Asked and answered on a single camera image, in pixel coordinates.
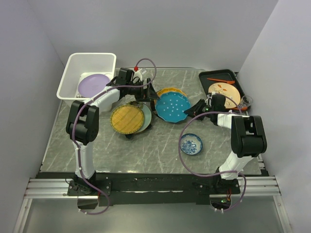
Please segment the yellow dotted scalloped plate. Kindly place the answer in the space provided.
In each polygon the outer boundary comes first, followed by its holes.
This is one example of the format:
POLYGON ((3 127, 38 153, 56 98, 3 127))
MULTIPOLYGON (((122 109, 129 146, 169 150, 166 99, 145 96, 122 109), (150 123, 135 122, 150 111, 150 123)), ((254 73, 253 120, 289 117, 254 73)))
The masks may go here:
POLYGON ((161 97, 161 95, 168 93, 168 92, 177 92, 177 93, 182 94, 185 97, 187 96, 182 90, 180 90, 178 88, 174 88, 174 87, 163 88, 163 89, 157 91, 157 95, 159 97, 161 97))

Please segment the teal dotted scalloped plate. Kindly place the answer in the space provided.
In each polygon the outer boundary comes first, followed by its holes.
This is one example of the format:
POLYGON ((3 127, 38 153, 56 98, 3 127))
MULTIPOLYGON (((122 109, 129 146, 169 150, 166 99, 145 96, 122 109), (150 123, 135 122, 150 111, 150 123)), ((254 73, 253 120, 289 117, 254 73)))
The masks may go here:
POLYGON ((178 123, 187 118, 185 111, 191 107, 186 96, 179 92, 167 92, 156 101, 157 115, 166 122, 178 123))

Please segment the lilac plate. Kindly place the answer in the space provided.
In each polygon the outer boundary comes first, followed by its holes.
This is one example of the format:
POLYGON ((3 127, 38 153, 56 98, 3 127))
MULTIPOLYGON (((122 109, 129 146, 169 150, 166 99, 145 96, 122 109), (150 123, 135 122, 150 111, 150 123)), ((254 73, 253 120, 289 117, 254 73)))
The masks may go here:
POLYGON ((83 98, 91 98, 106 87, 110 79, 104 74, 92 74, 85 77, 78 85, 78 93, 83 98))

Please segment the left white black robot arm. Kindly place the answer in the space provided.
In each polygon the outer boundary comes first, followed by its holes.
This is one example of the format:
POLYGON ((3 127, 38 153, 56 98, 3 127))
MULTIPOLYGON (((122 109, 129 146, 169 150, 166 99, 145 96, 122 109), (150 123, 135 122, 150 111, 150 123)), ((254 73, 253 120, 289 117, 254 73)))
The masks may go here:
POLYGON ((94 192, 105 195, 105 192, 96 186, 93 164, 93 142, 99 132, 100 112, 109 111, 112 104, 127 95, 134 96, 139 102, 159 99, 152 85, 154 79, 137 80, 138 73, 138 67, 121 68, 118 75, 103 89, 85 101, 75 100, 71 104, 66 124, 66 133, 74 145, 76 157, 75 178, 71 187, 77 187, 86 195, 94 192))

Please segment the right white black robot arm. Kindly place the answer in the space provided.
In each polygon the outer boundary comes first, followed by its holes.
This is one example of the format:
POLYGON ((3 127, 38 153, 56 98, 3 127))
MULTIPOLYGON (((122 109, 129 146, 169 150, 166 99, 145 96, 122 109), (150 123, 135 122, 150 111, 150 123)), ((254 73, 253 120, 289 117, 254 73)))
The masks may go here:
POLYGON ((192 120, 208 117, 215 126, 231 130, 231 153, 216 172, 210 175, 191 172, 199 177, 211 177, 213 189, 217 193, 224 193, 237 185, 237 178, 242 175, 245 165, 267 149, 261 117, 231 113, 225 108, 226 100, 238 106, 229 97, 212 93, 207 100, 200 99, 194 106, 185 110, 185 114, 192 120))

